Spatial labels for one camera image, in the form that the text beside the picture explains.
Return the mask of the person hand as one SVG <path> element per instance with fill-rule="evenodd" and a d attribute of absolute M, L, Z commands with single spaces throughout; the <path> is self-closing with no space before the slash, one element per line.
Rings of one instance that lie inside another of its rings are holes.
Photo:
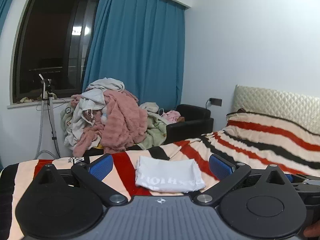
<path fill-rule="evenodd" d="M 320 221 L 308 226 L 304 230 L 304 236 L 307 238 L 319 237 L 320 236 Z"/>

